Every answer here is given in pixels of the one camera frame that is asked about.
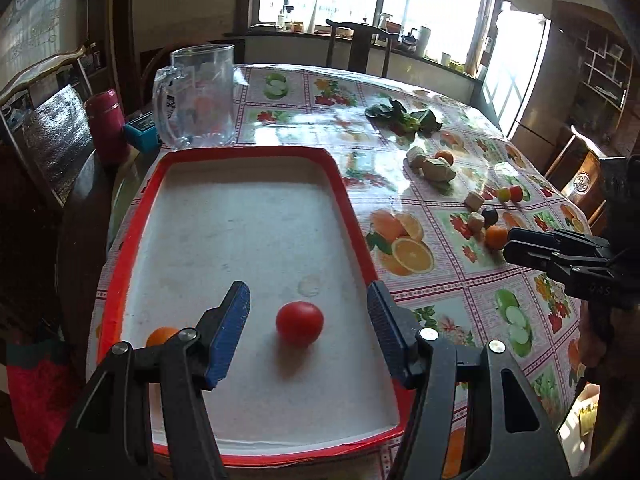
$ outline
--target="jar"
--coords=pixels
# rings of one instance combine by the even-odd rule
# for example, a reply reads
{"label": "jar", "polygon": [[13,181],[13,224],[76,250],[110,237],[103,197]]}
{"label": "jar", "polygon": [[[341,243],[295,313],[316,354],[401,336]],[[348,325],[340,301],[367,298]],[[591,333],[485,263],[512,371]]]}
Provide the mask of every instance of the jar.
{"label": "jar", "polygon": [[124,115],[114,89],[96,94],[84,104],[95,152],[104,166],[127,160],[129,145],[124,136]]}

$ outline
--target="red cloth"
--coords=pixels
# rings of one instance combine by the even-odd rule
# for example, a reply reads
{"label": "red cloth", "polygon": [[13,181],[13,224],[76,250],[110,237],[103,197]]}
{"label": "red cloth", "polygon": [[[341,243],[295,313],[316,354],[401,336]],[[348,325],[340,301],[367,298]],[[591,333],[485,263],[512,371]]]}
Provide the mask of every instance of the red cloth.
{"label": "red cloth", "polygon": [[6,368],[18,432],[36,473],[44,473],[49,453],[82,389],[68,361],[59,362],[59,355],[54,355],[59,352],[43,350],[41,345],[31,345],[36,349],[27,359],[24,353],[28,347],[21,347],[13,360],[8,345]]}

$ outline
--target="floral tablecloth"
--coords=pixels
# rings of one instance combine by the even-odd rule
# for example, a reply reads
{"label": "floral tablecloth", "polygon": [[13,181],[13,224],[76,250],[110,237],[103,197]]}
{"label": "floral tablecloth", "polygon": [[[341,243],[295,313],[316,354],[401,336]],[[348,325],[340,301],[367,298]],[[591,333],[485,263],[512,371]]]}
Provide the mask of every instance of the floral tablecloth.
{"label": "floral tablecloth", "polygon": [[[480,112],[436,92],[388,79],[291,65],[241,66],[248,85],[236,85],[236,142],[299,144],[328,150],[337,162],[366,236],[379,277],[400,306],[414,311],[457,344],[507,344],[544,406],[559,424],[578,379],[579,301],[545,273],[508,264],[486,250],[466,227],[469,190],[498,211],[498,224],[539,231],[588,232],[575,206],[564,199]],[[373,126],[364,108],[399,100],[407,110],[430,108],[439,132],[414,142]],[[406,151],[448,150],[455,179],[433,184],[411,170]],[[166,153],[161,150],[159,158]],[[519,184],[524,199],[501,204],[497,190]],[[97,339],[111,274],[144,186],[133,200],[104,266],[94,308],[87,377],[95,369]],[[506,315],[508,306],[516,306]],[[466,389],[456,390],[452,442],[462,443]],[[357,457],[297,465],[260,476],[381,480],[398,441]],[[447,468],[455,468],[452,463]],[[242,471],[234,476],[254,476]]]}

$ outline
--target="clear glass mug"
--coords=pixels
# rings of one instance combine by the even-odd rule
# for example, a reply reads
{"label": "clear glass mug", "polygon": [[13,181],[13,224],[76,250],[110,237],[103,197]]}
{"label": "clear glass mug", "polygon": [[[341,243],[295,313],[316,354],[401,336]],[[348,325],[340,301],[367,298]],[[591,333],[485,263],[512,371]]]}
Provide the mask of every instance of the clear glass mug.
{"label": "clear glass mug", "polygon": [[[154,118],[162,142],[174,150],[230,144],[236,135],[233,92],[233,45],[173,51],[171,65],[158,70],[154,79]],[[175,105],[171,118],[168,93]]]}

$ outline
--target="bolt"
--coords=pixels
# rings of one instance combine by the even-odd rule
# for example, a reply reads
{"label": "bolt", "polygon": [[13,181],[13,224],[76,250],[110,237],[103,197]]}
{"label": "bolt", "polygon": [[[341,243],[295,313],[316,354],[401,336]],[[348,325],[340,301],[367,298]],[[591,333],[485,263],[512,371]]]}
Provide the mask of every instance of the bolt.
{"label": "bolt", "polygon": [[124,341],[120,341],[111,347],[111,351],[116,355],[122,355],[129,350],[129,345],[127,345]]}
{"label": "bolt", "polygon": [[498,341],[497,339],[489,341],[489,350],[491,350],[492,352],[495,352],[497,354],[501,354],[506,349],[507,348],[506,348],[506,346],[504,345],[504,343],[502,341]]}
{"label": "bolt", "polygon": [[187,341],[191,341],[192,339],[196,339],[196,336],[198,335],[198,332],[196,329],[194,328],[183,328],[182,330],[180,330],[180,332],[178,332],[178,339],[180,341],[182,341],[183,343],[186,343]]}
{"label": "bolt", "polygon": [[438,338],[438,332],[433,328],[423,328],[420,330],[420,337],[425,341],[436,341]]}

